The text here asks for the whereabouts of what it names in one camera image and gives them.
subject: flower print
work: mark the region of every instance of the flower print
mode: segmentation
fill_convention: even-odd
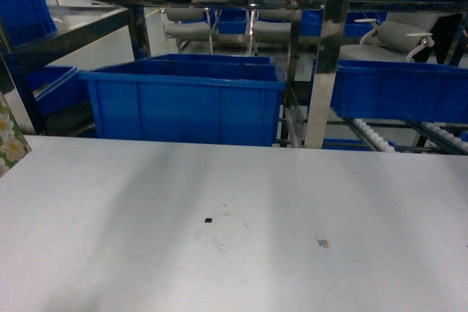
[[[7,170],[9,170],[9,167],[5,164],[5,160],[0,159],[0,177],[7,173]]]
[[[5,140],[13,135],[13,121],[8,113],[0,113],[0,137]]]
[[[0,151],[6,153],[8,161],[20,161],[26,155],[24,145],[15,137],[4,140]]]

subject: gray cushion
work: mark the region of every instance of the gray cushion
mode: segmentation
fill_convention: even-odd
[[[439,17],[440,14],[430,12],[389,12],[387,20],[417,26],[422,32],[429,32]]]
[[[166,9],[169,21],[198,21],[203,19],[204,9],[168,7]]]
[[[272,21],[291,21],[293,15],[292,10],[278,9],[278,10],[260,10],[259,16],[262,20]]]
[[[346,60],[362,61],[395,61],[404,62],[405,55],[392,53],[383,47],[376,45],[343,45],[339,52],[339,58]]]
[[[420,27],[387,20],[379,27],[377,37],[385,46],[409,53],[420,44],[423,37],[408,37],[407,34],[421,32],[425,31]]]
[[[284,42],[290,38],[291,23],[258,21],[253,25],[252,31],[255,34],[255,39]]]
[[[206,22],[168,23],[165,26],[166,35],[176,38],[203,39],[208,38],[210,26]]]

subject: white table surface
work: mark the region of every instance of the white table surface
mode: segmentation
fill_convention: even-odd
[[[468,157],[28,140],[1,312],[468,311]]]

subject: blue storage crate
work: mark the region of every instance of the blue storage crate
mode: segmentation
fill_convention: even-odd
[[[468,142],[468,132],[463,131],[462,133],[460,133],[460,139],[463,140],[464,142]]]
[[[305,10],[301,18],[301,37],[320,37],[323,12]]]
[[[33,91],[45,86],[36,96],[43,115],[89,100],[86,84],[79,81],[75,67],[47,66],[29,74],[28,81]]]
[[[254,65],[274,65],[275,62],[266,56],[234,56],[234,55],[203,55],[203,54],[167,54],[154,56],[150,60],[164,61],[191,61],[213,62],[215,64],[254,64]]]
[[[142,60],[80,72],[99,137],[271,146],[284,75],[273,65]]]
[[[246,28],[247,14],[245,10],[222,10],[218,22],[218,32],[220,34],[245,34]]]
[[[0,0],[0,16],[13,46],[57,30],[45,0]]]
[[[343,118],[468,122],[468,71],[451,66],[339,62],[331,107]]]

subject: floral pattern fabric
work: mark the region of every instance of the floral pattern fabric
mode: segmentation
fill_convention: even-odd
[[[0,177],[29,151],[31,148],[16,124],[7,100],[0,93]]]

